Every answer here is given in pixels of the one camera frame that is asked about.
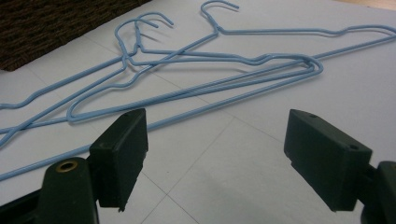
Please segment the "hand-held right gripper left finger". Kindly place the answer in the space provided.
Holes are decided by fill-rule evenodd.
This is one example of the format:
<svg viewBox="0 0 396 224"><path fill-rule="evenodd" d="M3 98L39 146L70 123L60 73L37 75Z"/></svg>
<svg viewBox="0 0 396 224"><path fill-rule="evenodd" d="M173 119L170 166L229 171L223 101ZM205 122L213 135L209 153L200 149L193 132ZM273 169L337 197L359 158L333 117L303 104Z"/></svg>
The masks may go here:
<svg viewBox="0 0 396 224"><path fill-rule="evenodd" d="M88 161L101 207L125 210L148 151L144 108L122 114L94 141Z"/></svg>

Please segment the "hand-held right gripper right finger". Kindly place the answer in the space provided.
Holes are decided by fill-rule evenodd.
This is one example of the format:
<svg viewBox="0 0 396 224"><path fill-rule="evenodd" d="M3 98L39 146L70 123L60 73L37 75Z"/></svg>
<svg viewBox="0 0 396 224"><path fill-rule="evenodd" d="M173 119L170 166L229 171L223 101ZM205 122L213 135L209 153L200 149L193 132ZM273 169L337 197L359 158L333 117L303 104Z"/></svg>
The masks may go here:
<svg viewBox="0 0 396 224"><path fill-rule="evenodd" d="M333 211L351 211L372 150L314 114L292 109L284 152Z"/></svg>

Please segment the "brown woven basket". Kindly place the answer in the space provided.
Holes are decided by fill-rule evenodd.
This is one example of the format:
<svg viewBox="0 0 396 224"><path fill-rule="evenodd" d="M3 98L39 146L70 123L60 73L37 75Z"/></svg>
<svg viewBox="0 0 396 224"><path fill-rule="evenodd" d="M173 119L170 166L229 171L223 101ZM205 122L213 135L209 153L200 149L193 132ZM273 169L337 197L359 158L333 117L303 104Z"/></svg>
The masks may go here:
<svg viewBox="0 0 396 224"><path fill-rule="evenodd" d="M150 0L0 0L0 70L14 71Z"/></svg>

